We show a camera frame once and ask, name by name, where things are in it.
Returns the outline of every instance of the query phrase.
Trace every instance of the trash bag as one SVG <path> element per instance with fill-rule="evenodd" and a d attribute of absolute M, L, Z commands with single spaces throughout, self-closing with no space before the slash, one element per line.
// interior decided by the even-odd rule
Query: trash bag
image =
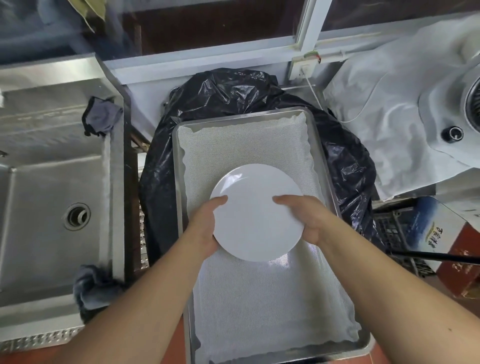
<path fill-rule="evenodd" d="M 360 140 L 333 116 L 283 91 L 276 77 L 221 68 L 197 73 L 173 90 L 155 131 L 140 178 L 140 203 L 150 264 L 178 239 L 172 131 L 183 121 L 307 107 L 315 117 L 344 221 L 383 248 L 372 218 L 375 165 Z"/>

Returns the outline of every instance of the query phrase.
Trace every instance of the forearm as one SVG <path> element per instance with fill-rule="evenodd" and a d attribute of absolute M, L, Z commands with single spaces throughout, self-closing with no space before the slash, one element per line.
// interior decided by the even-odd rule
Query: forearm
<path fill-rule="evenodd" d="M 319 244 L 394 363 L 480 362 L 480 320 L 408 273 L 340 219 Z"/>
<path fill-rule="evenodd" d="M 54 364 L 158 364 L 192 292 L 202 254 L 186 233 L 169 252 L 100 313 L 70 343 Z"/>

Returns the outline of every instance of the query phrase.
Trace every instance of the sink basin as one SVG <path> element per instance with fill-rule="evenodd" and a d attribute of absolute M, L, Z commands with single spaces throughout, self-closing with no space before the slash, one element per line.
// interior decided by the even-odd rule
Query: sink basin
<path fill-rule="evenodd" d="M 81 264 L 128 278 L 129 109 L 109 78 L 92 56 L 0 69 L 0 341 L 11 346 L 82 325 Z M 106 137 L 84 134 L 91 96 L 124 108 Z"/>

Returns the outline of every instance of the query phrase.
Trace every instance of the black knob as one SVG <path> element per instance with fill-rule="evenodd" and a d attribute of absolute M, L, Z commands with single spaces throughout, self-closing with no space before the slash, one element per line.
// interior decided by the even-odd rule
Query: black knob
<path fill-rule="evenodd" d="M 463 139 L 463 130 L 458 126 L 450 126 L 442 130 L 440 136 L 447 143 L 459 142 Z"/>

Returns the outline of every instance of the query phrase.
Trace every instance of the red tile floor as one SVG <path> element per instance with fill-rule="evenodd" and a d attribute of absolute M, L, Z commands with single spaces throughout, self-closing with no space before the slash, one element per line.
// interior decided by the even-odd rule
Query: red tile floor
<path fill-rule="evenodd" d="M 41 364 L 51 358 L 59 349 L 54 346 L 45 349 L 37 349 L 29 352 L 18 352 L 0 357 L 0 364 Z M 173 334 L 170 345 L 165 353 L 161 364 L 182 364 L 185 363 L 185 338 L 183 334 L 183 318 Z M 389 364 L 380 346 L 375 345 L 372 352 L 368 355 L 340 360 L 338 364 Z"/>

